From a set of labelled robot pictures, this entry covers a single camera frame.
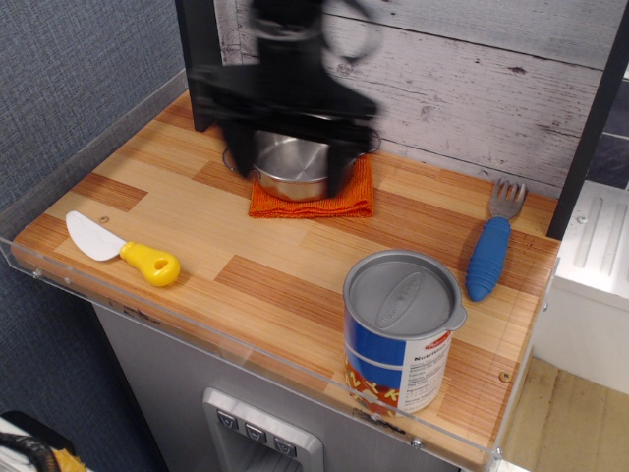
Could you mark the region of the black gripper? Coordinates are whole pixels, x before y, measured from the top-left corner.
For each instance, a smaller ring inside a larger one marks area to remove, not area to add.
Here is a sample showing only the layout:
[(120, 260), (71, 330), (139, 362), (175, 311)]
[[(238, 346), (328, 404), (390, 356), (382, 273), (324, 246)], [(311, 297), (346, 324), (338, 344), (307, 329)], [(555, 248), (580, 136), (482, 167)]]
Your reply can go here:
[(220, 122), (243, 177), (254, 169), (256, 130), (328, 143), (327, 196), (336, 197), (351, 178), (358, 148), (373, 146), (377, 104), (341, 84), (320, 65), (304, 67), (296, 56), (256, 64), (191, 69), (201, 114)]

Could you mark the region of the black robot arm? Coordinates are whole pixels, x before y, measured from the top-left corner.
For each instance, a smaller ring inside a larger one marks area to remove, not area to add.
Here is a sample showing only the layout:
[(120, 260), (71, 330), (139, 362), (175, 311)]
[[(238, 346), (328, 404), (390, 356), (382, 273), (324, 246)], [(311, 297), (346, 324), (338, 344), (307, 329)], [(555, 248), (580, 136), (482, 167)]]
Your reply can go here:
[(192, 69), (198, 110), (217, 122), (242, 176), (257, 163), (262, 132), (325, 144), (325, 194), (334, 197), (346, 166), (370, 150), (377, 105), (325, 71), (322, 2), (254, 1), (250, 26), (257, 63)]

